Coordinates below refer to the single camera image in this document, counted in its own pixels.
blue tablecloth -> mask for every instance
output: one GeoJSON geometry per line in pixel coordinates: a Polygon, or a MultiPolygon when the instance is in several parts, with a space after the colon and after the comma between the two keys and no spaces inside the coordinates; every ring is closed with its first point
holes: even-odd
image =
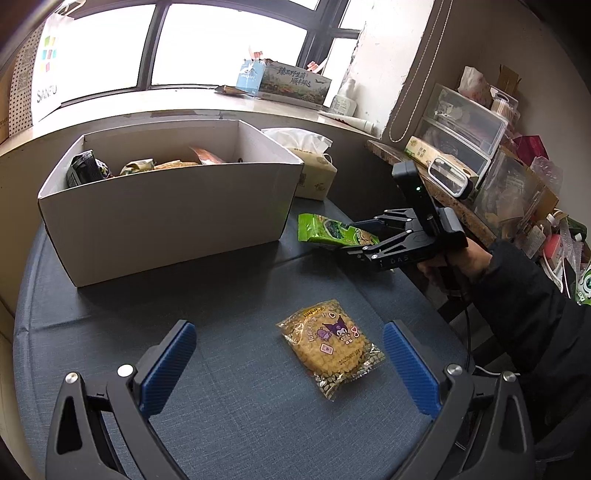
{"type": "MultiPolygon", "coordinates": [[[[330,202],[296,199],[279,242],[81,289],[40,229],[14,336],[18,406],[38,466],[63,376],[91,378],[133,363],[182,318],[196,325],[197,350],[150,422],[189,478],[392,475],[429,423],[392,365],[326,400],[275,324],[338,299],[378,346],[384,322],[398,318],[442,360],[463,363],[466,352],[402,272],[352,271],[329,251],[298,243],[302,212],[347,221],[330,202]]],[[[121,255],[125,248],[132,246],[122,245],[121,255]]],[[[141,478],[110,414],[106,422],[126,472],[141,478]]]]}

plastic storage drawer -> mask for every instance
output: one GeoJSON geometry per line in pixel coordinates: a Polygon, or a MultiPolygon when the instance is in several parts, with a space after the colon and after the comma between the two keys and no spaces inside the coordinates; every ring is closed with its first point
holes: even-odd
{"type": "Polygon", "coordinates": [[[488,158],[495,155],[507,120],[463,95],[436,84],[424,116],[441,123],[488,158]]]}
{"type": "Polygon", "coordinates": [[[434,146],[441,153],[453,155],[466,167],[474,170],[479,177],[476,186],[480,184],[488,166],[491,164],[490,158],[485,157],[475,147],[454,134],[453,131],[449,130],[442,124],[434,122],[430,118],[422,118],[415,133],[415,137],[421,138],[429,145],[434,146]]]}

person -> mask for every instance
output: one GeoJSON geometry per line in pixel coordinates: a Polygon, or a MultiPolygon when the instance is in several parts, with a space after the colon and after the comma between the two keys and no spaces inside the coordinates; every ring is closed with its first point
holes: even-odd
{"type": "MultiPolygon", "coordinates": [[[[544,480],[591,478],[591,306],[561,294],[507,241],[490,252],[468,240],[447,254],[470,282],[470,295],[521,374],[519,384],[544,480]]],[[[431,281],[442,256],[418,265],[431,281]]]]}

green snack package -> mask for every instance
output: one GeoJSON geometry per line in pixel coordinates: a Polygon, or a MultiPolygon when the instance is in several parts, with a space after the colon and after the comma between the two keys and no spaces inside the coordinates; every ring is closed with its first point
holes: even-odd
{"type": "Polygon", "coordinates": [[[591,263],[581,275],[577,285],[576,300],[579,305],[591,305],[591,263]]]}
{"type": "Polygon", "coordinates": [[[371,233],[354,226],[347,227],[341,222],[313,213],[301,213],[298,217],[297,239],[300,242],[316,242],[339,247],[379,243],[378,237],[371,233]]]}

paper bag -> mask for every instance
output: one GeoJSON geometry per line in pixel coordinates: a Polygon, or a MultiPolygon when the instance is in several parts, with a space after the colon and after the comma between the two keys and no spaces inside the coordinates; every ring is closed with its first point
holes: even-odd
{"type": "Polygon", "coordinates": [[[312,200],[324,200],[332,181],[335,179],[336,167],[324,155],[291,147],[287,149],[304,161],[304,168],[295,189],[295,196],[312,200]]]}
{"type": "Polygon", "coordinates": [[[65,15],[51,14],[18,53],[10,92],[10,135],[33,126],[61,105],[59,39],[72,21],[65,15]]]}

